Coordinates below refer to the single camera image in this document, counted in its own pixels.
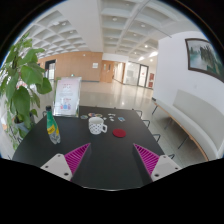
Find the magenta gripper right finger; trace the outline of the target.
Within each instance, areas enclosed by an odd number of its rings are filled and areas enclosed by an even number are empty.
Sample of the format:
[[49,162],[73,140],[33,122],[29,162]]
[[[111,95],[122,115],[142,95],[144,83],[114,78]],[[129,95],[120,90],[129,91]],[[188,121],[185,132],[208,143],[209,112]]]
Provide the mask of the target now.
[[134,147],[144,165],[144,168],[153,181],[157,181],[181,170],[181,167],[168,155],[159,156],[138,144],[135,144]]

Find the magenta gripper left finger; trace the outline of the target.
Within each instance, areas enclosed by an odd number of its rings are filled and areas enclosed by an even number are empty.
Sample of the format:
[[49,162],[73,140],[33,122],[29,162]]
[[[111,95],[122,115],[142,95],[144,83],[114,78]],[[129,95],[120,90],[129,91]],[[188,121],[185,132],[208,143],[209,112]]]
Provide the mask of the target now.
[[55,154],[50,160],[41,166],[41,169],[70,181],[89,147],[90,143],[87,143],[66,153],[65,155]]

